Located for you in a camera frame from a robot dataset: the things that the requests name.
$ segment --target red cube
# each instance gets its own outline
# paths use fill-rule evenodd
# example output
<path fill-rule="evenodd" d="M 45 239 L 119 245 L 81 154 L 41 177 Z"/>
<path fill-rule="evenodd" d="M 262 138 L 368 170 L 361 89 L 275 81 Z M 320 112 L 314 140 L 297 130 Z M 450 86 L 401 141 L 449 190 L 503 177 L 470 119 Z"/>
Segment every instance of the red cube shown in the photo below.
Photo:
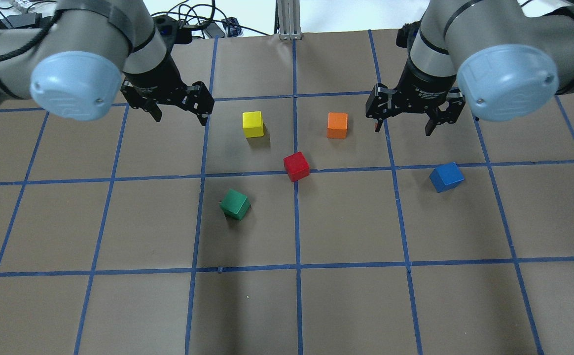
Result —
<path fill-rule="evenodd" d="M 283 159 L 283 163 L 285 164 L 285 170 L 287 170 L 287 175 L 289 175 L 291 182 L 296 182 L 309 175 L 309 163 L 301 151 Z"/>

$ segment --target orange cube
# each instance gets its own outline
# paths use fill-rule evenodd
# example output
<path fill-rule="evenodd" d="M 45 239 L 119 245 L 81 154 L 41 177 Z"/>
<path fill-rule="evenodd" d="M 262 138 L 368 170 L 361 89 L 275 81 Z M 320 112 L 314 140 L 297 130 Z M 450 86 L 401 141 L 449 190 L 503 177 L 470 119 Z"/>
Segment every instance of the orange cube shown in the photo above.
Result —
<path fill-rule="evenodd" d="M 345 139 L 346 133 L 348 133 L 348 114 L 343 112 L 329 112 L 327 138 Z"/>

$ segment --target robotic arm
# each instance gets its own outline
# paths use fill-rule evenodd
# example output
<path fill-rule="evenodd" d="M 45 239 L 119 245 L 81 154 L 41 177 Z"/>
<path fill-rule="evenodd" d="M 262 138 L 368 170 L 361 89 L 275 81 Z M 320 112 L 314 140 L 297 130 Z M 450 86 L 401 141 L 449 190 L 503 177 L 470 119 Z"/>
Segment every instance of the robotic arm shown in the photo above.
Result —
<path fill-rule="evenodd" d="M 204 83 L 181 80 L 142 0 L 60 0 L 44 29 L 0 30 L 0 104 L 33 98 L 53 114 L 89 121 L 109 111 L 119 87 L 156 121 L 157 105 L 167 104 L 205 125 L 215 104 Z"/>
<path fill-rule="evenodd" d="M 375 131 L 388 117 L 425 113 L 429 136 L 467 102 L 476 117 L 506 121 L 574 92 L 574 6 L 528 18 L 515 0 L 432 0 L 397 45 L 409 52 L 399 83 L 377 83 L 366 103 Z"/>

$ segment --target blue cube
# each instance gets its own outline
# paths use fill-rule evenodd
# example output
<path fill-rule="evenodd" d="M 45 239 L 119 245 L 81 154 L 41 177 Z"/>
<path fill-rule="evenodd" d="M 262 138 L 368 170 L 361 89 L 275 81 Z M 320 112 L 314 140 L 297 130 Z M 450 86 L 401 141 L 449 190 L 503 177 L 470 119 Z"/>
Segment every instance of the blue cube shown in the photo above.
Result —
<path fill-rule="evenodd" d="M 447 191 L 455 188 L 465 180 L 465 176 L 455 162 L 439 166 L 430 174 L 431 183 L 434 184 L 436 192 Z"/>

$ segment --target cube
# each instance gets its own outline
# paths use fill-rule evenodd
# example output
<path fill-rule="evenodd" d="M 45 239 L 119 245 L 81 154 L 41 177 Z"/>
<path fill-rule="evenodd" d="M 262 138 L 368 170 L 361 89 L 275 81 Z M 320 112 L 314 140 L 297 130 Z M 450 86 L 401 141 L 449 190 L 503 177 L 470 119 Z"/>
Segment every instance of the cube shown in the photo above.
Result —
<path fill-rule="evenodd" d="M 342 112 L 329 112 L 327 138 L 345 139 L 346 133 L 348 133 L 348 114 Z"/>
<path fill-rule="evenodd" d="M 291 182 L 296 182 L 309 175 L 309 163 L 301 151 L 286 157 L 283 159 L 283 163 Z"/>
<path fill-rule="evenodd" d="M 244 112 L 244 135 L 246 138 L 262 137 L 264 134 L 263 116 L 260 111 Z"/>
<path fill-rule="evenodd" d="M 436 192 L 443 192 L 455 188 L 465 180 L 455 162 L 439 166 L 430 174 L 431 183 L 434 184 Z"/>
<path fill-rule="evenodd" d="M 230 189 L 219 204 L 219 207 L 226 215 L 236 220 L 242 220 L 250 207 L 250 201 L 246 195 Z"/>

